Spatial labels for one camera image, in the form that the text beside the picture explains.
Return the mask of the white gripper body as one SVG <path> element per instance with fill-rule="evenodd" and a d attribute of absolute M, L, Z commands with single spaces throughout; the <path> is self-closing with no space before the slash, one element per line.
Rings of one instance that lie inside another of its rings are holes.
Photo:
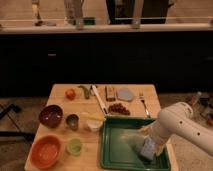
<path fill-rule="evenodd" d="M 160 125 L 158 121 L 143 126 L 139 129 L 139 132 L 144 136 L 144 140 L 150 137 L 155 142 L 155 155 L 159 156 L 169 140 L 171 133 Z"/>

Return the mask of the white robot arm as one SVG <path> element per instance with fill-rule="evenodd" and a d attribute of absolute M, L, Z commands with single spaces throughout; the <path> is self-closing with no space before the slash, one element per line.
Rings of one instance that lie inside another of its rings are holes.
<path fill-rule="evenodd" d="M 148 160 L 159 156 L 172 134 L 176 134 L 213 156 L 213 131 L 191 120 L 192 107 L 177 102 L 161 109 L 155 121 L 143 126 L 140 132 L 144 143 L 139 154 Z"/>

